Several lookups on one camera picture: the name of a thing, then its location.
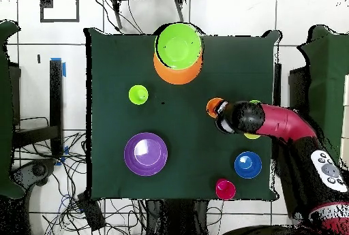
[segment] magenta cup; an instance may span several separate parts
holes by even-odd
[[[220,199],[232,199],[236,192],[234,184],[224,178],[219,179],[215,184],[215,193]]]

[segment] white tiled floor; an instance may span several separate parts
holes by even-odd
[[[85,88],[85,27],[95,27],[106,33],[117,31],[108,22],[102,6],[95,0],[79,0],[80,22],[40,22],[39,0],[0,0],[0,20],[8,19],[18,22],[21,31],[13,35],[7,42],[7,53],[11,61],[19,62],[22,69],[21,78],[21,117],[48,117],[48,77],[50,58],[62,58],[66,62],[67,75],[63,78],[64,88],[64,129],[65,136],[85,130],[86,88]],[[108,6],[110,0],[97,0],[104,4],[108,17],[117,25],[114,12]],[[76,5],[74,0],[55,0],[53,9],[45,9],[45,18],[74,18]],[[179,21],[174,0],[133,0],[130,8],[134,19],[144,33],[153,33],[160,25]],[[184,1],[183,17],[185,22],[192,22],[208,35],[252,35],[260,36],[265,31],[279,29],[283,38],[279,47],[279,61],[282,64],[282,106],[288,106],[288,73],[290,70],[305,65],[305,59],[296,49],[307,39],[312,25],[326,24],[333,30],[346,33],[349,31],[348,0],[189,0]],[[134,23],[127,1],[121,2],[121,14]],[[121,17],[123,33],[137,33],[131,24]],[[45,120],[23,121],[22,127],[45,126]],[[74,152],[82,153],[80,145]],[[21,158],[32,157],[21,153]],[[80,164],[79,171],[85,172],[86,166]],[[66,173],[61,166],[55,166],[54,174],[60,182],[61,191],[67,193]],[[74,181],[77,193],[85,190],[86,174],[75,174]],[[33,235],[44,235],[48,223],[61,204],[61,195],[57,189],[57,181],[53,176],[47,185],[35,187],[31,196],[30,219]],[[280,199],[275,202],[232,201],[225,202],[222,222],[209,226],[210,234],[217,235],[248,225],[289,224],[287,211],[278,178],[275,189]],[[132,209],[130,200],[102,201],[102,211],[111,225],[124,224],[128,212]],[[209,207],[221,209],[222,201],[212,200]],[[115,208],[121,214],[114,214]],[[210,208],[208,223],[219,218],[218,209]],[[130,215],[130,224],[136,224],[136,217]],[[106,235],[110,227],[101,230]],[[65,235],[76,235],[75,232]],[[140,234],[140,224],[131,229],[132,235]],[[91,235],[90,230],[81,235]],[[108,235],[121,235],[111,229]]]

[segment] table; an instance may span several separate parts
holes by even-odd
[[[278,31],[263,37],[202,36],[202,70],[184,85],[168,84],[157,75],[154,35],[104,35],[95,29],[85,29],[85,35],[87,78],[92,77],[87,85],[88,99],[92,94],[92,107],[87,107],[87,117],[92,113],[92,125],[87,122],[87,182],[93,199],[215,199],[215,182],[221,177],[235,184],[235,199],[276,198],[269,189],[270,138],[220,133],[206,104],[213,97],[271,104]],[[141,106],[128,99],[135,84],[149,91]],[[165,167],[148,177],[131,172],[123,159],[127,141],[145,131],[162,137],[168,147]],[[262,160],[262,171],[254,179],[234,171],[234,159],[243,151],[256,152]]]

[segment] green bowl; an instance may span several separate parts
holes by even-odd
[[[128,97],[133,104],[142,105],[148,100],[148,90],[146,87],[137,84],[131,87]]]
[[[166,27],[155,40],[155,52],[172,69],[187,69],[198,59],[201,39],[190,24],[175,23]]]

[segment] button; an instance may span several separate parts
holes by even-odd
[[[329,181],[331,184],[335,184],[335,179],[332,177],[328,177],[327,181]]]

